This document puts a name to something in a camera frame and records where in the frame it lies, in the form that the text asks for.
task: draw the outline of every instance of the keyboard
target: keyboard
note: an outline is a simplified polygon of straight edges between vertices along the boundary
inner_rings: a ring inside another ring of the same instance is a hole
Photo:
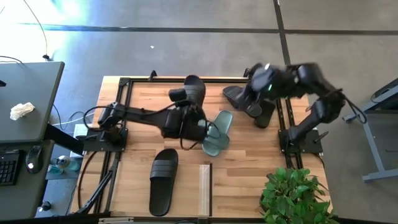
[[[20,155],[17,149],[0,151],[0,187],[16,184]]]

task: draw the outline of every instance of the crumpled tissue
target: crumpled tissue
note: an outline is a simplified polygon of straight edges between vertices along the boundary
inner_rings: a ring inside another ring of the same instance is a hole
[[[16,121],[18,118],[25,116],[25,114],[32,112],[34,109],[35,107],[30,102],[25,104],[19,103],[15,107],[11,108],[10,118]]]

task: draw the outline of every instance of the wooden tabletop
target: wooden tabletop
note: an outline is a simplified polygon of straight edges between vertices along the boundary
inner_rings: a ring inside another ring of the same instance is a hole
[[[120,77],[103,78],[97,105],[107,105],[116,99],[119,79]],[[223,96],[222,90],[228,85],[231,84],[206,84],[206,98],[203,104],[206,117],[214,119],[221,110],[228,110],[234,116],[228,134],[229,148],[216,157],[207,156],[200,144],[189,151],[184,151],[180,148],[179,140],[162,138],[158,128],[128,122],[129,137],[116,176],[111,202],[112,216],[151,216],[149,173],[152,162],[161,150],[174,148],[178,152],[179,164],[172,204],[167,216],[261,217],[258,208],[259,197],[264,183],[267,182],[266,174],[275,172],[277,167],[286,166],[277,137],[278,116],[274,111],[266,129],[255,127],[252,118],[242,111],[235,110]],[[181,87],[181,83],[134,83],[130,106],[159,110],[171,104],[169,90]],[[303,97],[292,99],[291,102],[295,122],[298,124],[307,115],[305,109],[308,106],[308,99]],[[95,123],[100,113],[100,109],[96,110]],[[184,145],[189,146],[191,143],[184,141]],[[81,185],[82,204],[89,199],[98,185],[103,157],[103,152],[97,153],[87,167]],[[319,181],[327,187],[325,171],[319,158],[312,154],[302,154],[302,160],[303,166],[310,169],[312,175],[317,175]],[[104,194],[102,210],[106,196],[107,194]],[[330,200],[328,192],[323,198]],[[73,198],[70,211],[76,210],[78,210],[77,194]]]

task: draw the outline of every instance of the gray floor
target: gray floor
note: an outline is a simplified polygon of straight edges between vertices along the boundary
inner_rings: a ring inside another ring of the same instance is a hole
[[[272,0],[27,2],[44,24],[278,28]],[[398,29],[395,0],[280,0],[279,3],[286,29]],[[7,2],[0,22],[5,18],[7,23],[0,23],[3,30],[0,54],[24,62],[42,61],[45,44],[40,29],[15,24],[35,22],[23,1]],[[256,62],[284,63],[279,34],[71,31],[46,34],[49,55],[66,63],[55,100],[62,121],[74,111],[95,105],[104,75],[148,75],[154,69],[159,75],[240,77],[246,67]],[[342,87],[358,106],[369,101],[375,90],[398,77],[396,35],[287,35],[286,38],[292,63],[318,62],[327,79]],[[341,115],[348,113],[346,106]],[[322,144],[336,213],[345,218],[396,223],[398,179],[370,184],[361,180],[362,175],[376,171],[361,125],[337,119],[332,124],[320,125],[319,129],[330,132]],[[66,132],[72,133],[73,125]],[[398,157],[393,153],[387,156]],[[397,168],[397,164],[389,163],[388,167]],[[75,183],[53,181],[57,182],[49,185],[45,198],[62,208],[52,215],[62,215]],[[65,193],[53,194],[55,188],[64,189]]]

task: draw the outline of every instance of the potted plant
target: potted plant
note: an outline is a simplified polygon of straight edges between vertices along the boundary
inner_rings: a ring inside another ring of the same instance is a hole
[[[333,211],[328,213],[330,202],[315,194],[325,195],[319,186],[327,189],[309,173],[308,169],[277,168],[276,174],[267,175],[260,201],[266,223],[338,223],[331,219]]]

